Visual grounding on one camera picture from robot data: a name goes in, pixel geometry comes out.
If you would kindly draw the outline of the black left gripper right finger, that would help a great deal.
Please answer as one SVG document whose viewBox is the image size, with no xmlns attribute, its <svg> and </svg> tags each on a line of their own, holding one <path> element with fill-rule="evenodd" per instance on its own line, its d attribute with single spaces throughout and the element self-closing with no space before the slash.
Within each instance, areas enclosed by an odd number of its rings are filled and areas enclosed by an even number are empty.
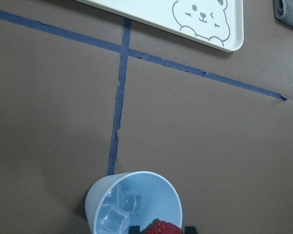
<svg viewBox="0 0 293 234">
<path fill-rule="evenodd" d="M 184 234 L 197 234 L 197 229 L 194 226 L 185 226 Z"/>
</svg>

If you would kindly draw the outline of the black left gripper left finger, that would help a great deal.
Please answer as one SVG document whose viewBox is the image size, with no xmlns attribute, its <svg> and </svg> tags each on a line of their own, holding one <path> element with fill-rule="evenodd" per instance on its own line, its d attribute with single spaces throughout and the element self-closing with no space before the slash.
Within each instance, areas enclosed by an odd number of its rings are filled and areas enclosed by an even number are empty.
<svg viewBox="0 0 293 234">
<path fill-rule="evenodd" d="M 128 234 L 140 234 L 140 226 L 130 226 Z"/>
</svg>

